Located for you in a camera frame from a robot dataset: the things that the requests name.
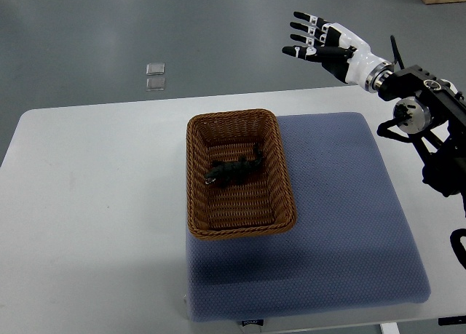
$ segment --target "brown wicker basket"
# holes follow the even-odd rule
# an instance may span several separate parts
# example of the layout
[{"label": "brown wicker basket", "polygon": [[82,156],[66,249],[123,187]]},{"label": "brown wicker basket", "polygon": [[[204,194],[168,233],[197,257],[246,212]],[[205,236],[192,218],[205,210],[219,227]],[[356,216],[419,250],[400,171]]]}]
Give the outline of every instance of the brown wicker basket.
[{"label": "brown wicker basket", "polygon": [[[261,169],[241,185],[205,184],[214,160],[255,159]],[[188,227],[200,239],[228,239],[285,232],[296,222],[296,207],[275,115],[263,109],[200,114],[186,132]]]}]

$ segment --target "black toy alligator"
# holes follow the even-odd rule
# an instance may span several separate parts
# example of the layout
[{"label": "black toy alligator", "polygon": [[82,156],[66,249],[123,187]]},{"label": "black toy alligator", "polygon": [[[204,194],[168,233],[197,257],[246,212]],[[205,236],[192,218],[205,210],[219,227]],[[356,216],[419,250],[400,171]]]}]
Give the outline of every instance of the black toy alligator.
[{"label": "black toy alligator", "polygon": [[213,161],[212,169],[204,175],[205,184],[220,183],[220,187],[227,187],[232,180],[237,185],[245,182],[246,178],[252,172],[261,167],[264,161],[264,155],[259,150],[258,143],[254,145],[256,159],[248,161],[246,156],[241,156],[236,162]]}]

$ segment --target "blue foam pad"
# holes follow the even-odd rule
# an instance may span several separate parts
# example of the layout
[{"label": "blue foam pad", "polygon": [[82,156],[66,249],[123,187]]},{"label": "blue foam pad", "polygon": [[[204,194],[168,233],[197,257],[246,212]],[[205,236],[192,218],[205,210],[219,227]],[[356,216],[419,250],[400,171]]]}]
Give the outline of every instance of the blue foam pad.
[{"label": "blue foam pad", "polygon": [[278,117],[296,225],[202,241],[186,232],[193,321],[421,303],[430,286],[379,149],[360,114]]}]

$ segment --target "gray floor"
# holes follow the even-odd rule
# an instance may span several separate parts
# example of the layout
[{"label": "gray floor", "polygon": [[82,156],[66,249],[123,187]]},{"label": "gray floor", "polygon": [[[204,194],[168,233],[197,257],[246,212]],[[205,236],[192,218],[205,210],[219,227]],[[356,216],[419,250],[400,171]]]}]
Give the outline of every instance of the gray floor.
[{"label": "gray floor", "polygon": [[[32,108],[341,85],[281,53],[293,11],[347,26],[376,55],[418,64],[466,91],[466,3],[420,0],[0,0],[0,162]],[[145,66],[165,62],[166,89]],[[435,320],[404,333],[464,333]],[[323,333],[380,333],[376,326]]]}]

